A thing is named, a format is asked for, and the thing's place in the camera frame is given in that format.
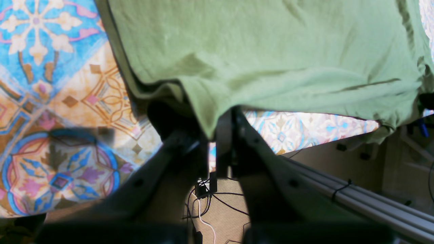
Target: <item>green cloth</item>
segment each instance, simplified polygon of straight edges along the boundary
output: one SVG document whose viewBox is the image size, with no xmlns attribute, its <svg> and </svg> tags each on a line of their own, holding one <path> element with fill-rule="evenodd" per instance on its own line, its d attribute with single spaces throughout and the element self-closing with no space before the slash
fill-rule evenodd
<svg viewBox="0 0 434 244">
<path fill-rule="evenodd" d="M 244 105 L 377 120 L 380 140 L 434 92 L 415 0 L 96 2 L 134 96 L 189 101 L 208 138 Z"/>
</svg>

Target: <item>black metal arm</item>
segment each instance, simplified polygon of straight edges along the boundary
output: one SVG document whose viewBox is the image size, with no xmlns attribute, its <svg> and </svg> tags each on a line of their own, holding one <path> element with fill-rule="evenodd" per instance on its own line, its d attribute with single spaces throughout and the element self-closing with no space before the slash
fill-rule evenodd
<svg viewBox="0 0 434 244">
<path fill-rule="evenodd" d="M 208 141 L 194 118 L 154 102 L 148 116 L 163 146 L 121 188 L 73 219 L 47 224 L 36 243 L 187 243 L 180 223 L 185 197 L 207 175 Z M 391 243 L 391 231 L 312 190 L 276 156 L 240 108 L 219 120 L 217 175 L 238 178 L 250 214 L 243 242 Z"/>
</svg>

